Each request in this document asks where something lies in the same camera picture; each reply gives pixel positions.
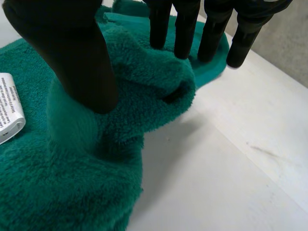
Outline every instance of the label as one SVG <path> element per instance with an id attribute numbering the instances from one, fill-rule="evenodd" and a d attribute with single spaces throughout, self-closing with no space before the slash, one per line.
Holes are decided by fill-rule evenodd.
<path id="1" fill-rule="evenodd" d="M 13 76 L 0 73 L 0 145 L 14 137 L 26 124 Z"/>

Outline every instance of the towel fold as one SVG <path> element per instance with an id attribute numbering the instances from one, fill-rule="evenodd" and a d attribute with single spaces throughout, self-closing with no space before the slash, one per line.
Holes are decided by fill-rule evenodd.
<path id="1" fill-rule="evenodd" d="M 27 119 L 0 146 L 1 231 L 126 229 L 142 191 L 144 133 L 184 113 L 195 83 L 214 79 L 228 53 L 224 40 L 213 63 L 196 60 L 201 23 L 190 60 L 171 52 L 174 24 L 164 51 L 152 50 L 144 9 L 119 0 L 97 13 L 120 91 L 118 106 L 107 115 L 73 101 L 24 40 L 0 49 L 0 72 L 14 76 Z"/>

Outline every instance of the white surface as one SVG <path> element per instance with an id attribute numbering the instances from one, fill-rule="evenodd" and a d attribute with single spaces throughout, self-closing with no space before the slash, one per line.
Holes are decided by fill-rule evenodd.
<path id="1" fill-rule="evenodd" d="M 3 46 L 18 36 L 0 20 Z M 143 157 L 128 231 L 308 230 L 308 89 L 254 52 L 147 134 Z"/>

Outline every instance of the crumpled towel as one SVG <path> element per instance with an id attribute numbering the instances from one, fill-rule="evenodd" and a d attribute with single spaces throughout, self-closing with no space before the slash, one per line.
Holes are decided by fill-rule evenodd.
<path id="1" fill-rule="evenodd" d="M 203 24 L 190 61 L 182 61 L 171 52 L 174 18 L 165 50 L 155 51 L 148 19 L 125 8 L 147 16 L 144 4 L 129 0 L 97 14 L 120 88 L 107 115 L 73 101 L 24 40 L 0 50 L 0 72 L 14 76 L 27 119 L 0 146 L 0 231 L 124 231 L 142 191 L 144 133 L 185 112 L 195 81 L 201 86 L 226 66 L 225 38 L 213 63 L 196 60 Z"/>

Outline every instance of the robotic hand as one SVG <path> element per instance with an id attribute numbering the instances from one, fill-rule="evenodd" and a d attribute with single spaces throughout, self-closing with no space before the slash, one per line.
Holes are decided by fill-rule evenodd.
<path id="1" fill-rule="evenodd" d="M 192 47 L 194 30 L 201 0 L 143 0 L 150 8 L 150 44 L 163 48 L 168 29 L 172 4 L 178 12 L 174 54 L 180 59 L 188 58 Z M 262 26 L 274 14 L 286 9 L 292 0 L 205 0 L 207 20 L 199 47 L 198 59 L 210 62 L 218 48 L 233 9 L 238 13 L 238 27 L 228 53 L 227 64 L 240 67 Z"/>

